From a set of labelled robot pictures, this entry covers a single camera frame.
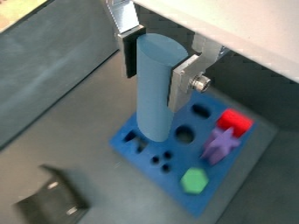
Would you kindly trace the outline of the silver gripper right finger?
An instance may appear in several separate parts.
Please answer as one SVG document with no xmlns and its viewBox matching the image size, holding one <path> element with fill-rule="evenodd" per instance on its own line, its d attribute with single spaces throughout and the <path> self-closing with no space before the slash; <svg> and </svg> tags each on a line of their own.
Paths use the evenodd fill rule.
<svg viewBox="0 0 299 224">
<path fill-rule="evenodd" d="M 167 106 L 177 112 L 191 99 L 192 91 L 207 91 L 211 79 L 204 75 L 207 68 L 225 55 L 229 49 L 199 33 L 193 35 L 192 50 L 188 56 L 172 69 Z"/>
</svg>

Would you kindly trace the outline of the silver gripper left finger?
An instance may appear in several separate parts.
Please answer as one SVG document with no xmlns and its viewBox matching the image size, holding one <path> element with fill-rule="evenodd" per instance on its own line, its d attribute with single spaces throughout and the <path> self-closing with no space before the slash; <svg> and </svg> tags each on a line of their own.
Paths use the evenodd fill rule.
<svg viewBox="0 0 299 224">
<path fill-rule="evenodd" d="M 145 27 L 139 23 L 135 3 L 131 0 L 103 1 L 123 55 L 123 74 L 131 78 L 136 75 L 136 39 L 145 34 Z"/>
</svg>

